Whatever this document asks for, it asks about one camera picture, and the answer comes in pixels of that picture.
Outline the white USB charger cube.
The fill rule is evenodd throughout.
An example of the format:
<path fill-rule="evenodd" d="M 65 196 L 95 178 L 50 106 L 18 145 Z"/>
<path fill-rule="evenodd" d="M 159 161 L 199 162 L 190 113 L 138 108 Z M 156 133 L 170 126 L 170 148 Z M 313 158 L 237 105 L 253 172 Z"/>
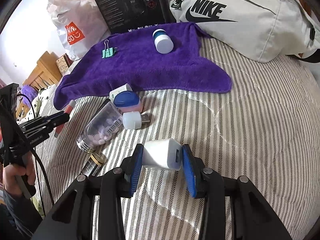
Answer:
<path fill-rule="evenodd" d="M 142 165 L 147 168 L 179 171 L 182 166 L 182 145 L 175 139 L 147 141 Z"/>

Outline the black gold Grand Reserve box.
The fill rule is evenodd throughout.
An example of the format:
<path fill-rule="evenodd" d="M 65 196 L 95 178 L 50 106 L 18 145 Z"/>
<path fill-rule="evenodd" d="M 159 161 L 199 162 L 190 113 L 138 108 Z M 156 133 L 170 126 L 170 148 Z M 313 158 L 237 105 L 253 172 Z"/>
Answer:
<path fill-rule="evenodd" d="M 104 164 L 105 157 L 103 155 L 93 153 L 80 171 L 80 174 L 87 177 L 97 177 Z"/>

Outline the white round USB light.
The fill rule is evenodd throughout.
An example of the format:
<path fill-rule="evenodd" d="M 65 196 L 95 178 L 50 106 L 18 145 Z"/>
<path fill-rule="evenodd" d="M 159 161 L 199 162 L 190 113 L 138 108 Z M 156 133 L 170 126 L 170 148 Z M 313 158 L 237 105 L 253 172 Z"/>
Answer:
<path fill-rule="evenodd" d="M 149 116 L 140 112 L 126 112 L 123 114 L 123 126 L 125 129 L 140 129 L 150 122 Z"/>

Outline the clear pill bottle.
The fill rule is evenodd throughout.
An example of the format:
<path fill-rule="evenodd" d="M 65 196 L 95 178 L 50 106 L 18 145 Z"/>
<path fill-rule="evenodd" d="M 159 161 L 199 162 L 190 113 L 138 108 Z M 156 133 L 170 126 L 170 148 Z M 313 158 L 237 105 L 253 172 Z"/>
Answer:
<path fill-rule="evenodd" d="M 106 99 L 85 126 L 76 144 L 82 151 L 93 153 L 97 147 L 111 140 L 122 124 L 123 116 L 120 110 L 110 99 Z"/>

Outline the wooden chair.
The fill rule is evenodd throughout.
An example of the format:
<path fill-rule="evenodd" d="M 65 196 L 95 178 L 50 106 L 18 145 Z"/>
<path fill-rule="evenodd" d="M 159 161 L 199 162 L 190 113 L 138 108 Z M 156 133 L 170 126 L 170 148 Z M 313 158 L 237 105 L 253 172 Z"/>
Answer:
<path fill-rule="evenodd" d="M 44 52 L 37 60 L 36 67 L 22 86 L 33 87 L 33 89 L 39 92 L 42 88 L 58 84 L 62 78 L 62 74 L 56 64 L 57 59 L 58 57 L 54 52 Z"/>

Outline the patterned book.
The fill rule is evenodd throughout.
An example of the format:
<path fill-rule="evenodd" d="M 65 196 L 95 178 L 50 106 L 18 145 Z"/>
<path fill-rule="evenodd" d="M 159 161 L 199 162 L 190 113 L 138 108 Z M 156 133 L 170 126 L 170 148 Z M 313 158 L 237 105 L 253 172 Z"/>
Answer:
<path fill-rule="evenodd" d="M 73 61 L 68 57 L 67 54 L 62 55 L 60 58 L 56 60 L 56 65 L 62 76 L 64 76 L 67 73 L 72 63 Z"/>

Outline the white tape roll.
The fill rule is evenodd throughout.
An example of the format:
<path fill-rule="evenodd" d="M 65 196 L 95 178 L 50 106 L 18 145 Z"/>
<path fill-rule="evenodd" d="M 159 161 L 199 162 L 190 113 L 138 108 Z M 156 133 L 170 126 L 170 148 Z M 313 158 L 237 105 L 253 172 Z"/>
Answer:
<path fill-rule="evenodd" d="M 124 84 L 124 85 L 122 85 L 122 86 L 120 86 L 120 87 L 118 87 L 118 88 L 110 91 L 110 93 L 109 93 L 109 99 L 113 102 L 113 101 L 114 101 L 114 98 L 115 98 L 119 93 L 124 92 L 124 91 L 132 91 L 132 88 L 131 88 L 131 86 L 130 86 L 128 83 L 126 83 L 126 84 Z"/>

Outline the teal binder clip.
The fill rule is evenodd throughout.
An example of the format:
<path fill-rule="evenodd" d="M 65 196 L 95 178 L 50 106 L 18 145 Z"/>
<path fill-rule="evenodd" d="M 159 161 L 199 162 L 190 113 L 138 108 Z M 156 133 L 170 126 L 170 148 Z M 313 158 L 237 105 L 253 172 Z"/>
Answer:
<path fill-rule="evenodd" d="M 116 54 L 118 48 L 117 47 L 110 47 L 108 39 L 106 39 L 104 41 L 104 45 L 105 45 L 105 48 L 102 50 L 102 57 L 101 58 L 106 59 L 109 57 L 113 57 Z"/>

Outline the white Miniso shopping bag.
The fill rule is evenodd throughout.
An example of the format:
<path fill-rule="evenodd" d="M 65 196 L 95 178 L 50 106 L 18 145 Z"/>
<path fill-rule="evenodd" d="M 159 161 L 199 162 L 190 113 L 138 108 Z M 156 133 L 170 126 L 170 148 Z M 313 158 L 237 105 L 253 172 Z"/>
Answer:
<path fill-rule="evenodd" d="M 82 58 L 108 31 L 94 0 L 48 0 L 47 11 L 72 61 Z"/>

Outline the purple towel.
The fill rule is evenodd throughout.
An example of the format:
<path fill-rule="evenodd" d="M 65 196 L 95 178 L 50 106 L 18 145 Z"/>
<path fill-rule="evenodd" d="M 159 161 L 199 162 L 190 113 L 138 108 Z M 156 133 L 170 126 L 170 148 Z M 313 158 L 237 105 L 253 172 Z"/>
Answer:
<path fill-rule="evenodd" d="M 174 44 L 168 54 L 156 50 L 153 32 L 164 29 Z M 228 93 L 229 75 L 200 55 L 200 38 L 208 37 L 195 23 L 171 23 L 133 30 L 108 37 L 117 47 L 113 57 L 102 59 L 101 41 L 78 62 L 58 85 L 53 104 L 63 109 L 71 100 L 84 96 L 107 96 L 128 83 L 135 92 L 182 89 L 192 92 Z"/>

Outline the white blue cylindrical bottle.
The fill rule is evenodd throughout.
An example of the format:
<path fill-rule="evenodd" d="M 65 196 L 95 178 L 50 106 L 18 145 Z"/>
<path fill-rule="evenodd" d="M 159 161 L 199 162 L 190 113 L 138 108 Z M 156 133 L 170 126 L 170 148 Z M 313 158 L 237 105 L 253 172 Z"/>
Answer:
<path fill-rule="evenodd" d="M 170 53 L 173 48 L 174 44 L 171 38 L 167 35 L 167 32 L 164 29 L 156 29 L 153 34 L 154 44 L 156 50 L 161 54 L 168 54 Z"/>

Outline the black headset box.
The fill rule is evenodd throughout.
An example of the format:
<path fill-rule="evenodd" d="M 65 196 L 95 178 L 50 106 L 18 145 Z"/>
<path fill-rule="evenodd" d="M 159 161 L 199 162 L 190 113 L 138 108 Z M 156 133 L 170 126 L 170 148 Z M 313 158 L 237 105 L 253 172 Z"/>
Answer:
<path fill-rule="evenodd" d="M 159 0 L 95 0 L 112 34 L 164 24 Z"/>

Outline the grey Nike bag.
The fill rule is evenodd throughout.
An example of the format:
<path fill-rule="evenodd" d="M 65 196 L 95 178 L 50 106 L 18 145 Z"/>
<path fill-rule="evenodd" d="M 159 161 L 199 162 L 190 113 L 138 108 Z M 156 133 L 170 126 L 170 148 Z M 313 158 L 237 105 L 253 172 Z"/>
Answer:
<path fill-rule="evenodd" d="M 319 62 L 319 24 L 302 0 L 168 0 L 177 22 L 196 23 L 245 57 Z"/>

